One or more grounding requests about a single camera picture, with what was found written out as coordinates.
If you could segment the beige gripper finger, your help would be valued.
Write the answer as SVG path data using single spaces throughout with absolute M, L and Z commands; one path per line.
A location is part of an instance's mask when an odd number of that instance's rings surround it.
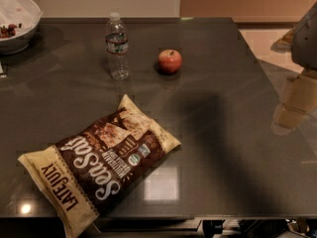
M 288 110 L 310 113 L 317 107 L 317 71 L 303 70 L 288 77 L 280 101 Z
M 287 109 L 282 103 L 279 103 L 273 113 L 273 123 L 286 129 L 297 127 L 305 118 L 304 113 Z

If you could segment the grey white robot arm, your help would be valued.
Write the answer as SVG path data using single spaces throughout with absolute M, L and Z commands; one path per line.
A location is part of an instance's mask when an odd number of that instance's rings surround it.
M 317 107 L 317 3 L 292 31 L 290 50 L 303 70 L 286 79 L 272 117 L 271 130 L 277 135 L 293 131 Z

